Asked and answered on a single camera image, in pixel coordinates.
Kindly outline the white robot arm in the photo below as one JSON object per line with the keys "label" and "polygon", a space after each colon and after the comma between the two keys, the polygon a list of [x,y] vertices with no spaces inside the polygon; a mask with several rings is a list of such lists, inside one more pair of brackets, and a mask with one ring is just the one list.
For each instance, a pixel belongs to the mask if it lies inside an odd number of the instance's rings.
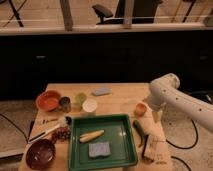
{"label": "white robot arm", "polygon": [[173,73],[152,80],[146,103],[153,111],[168,103],[213,133],[213,105],[179,91],[179,86],[180,79]]}

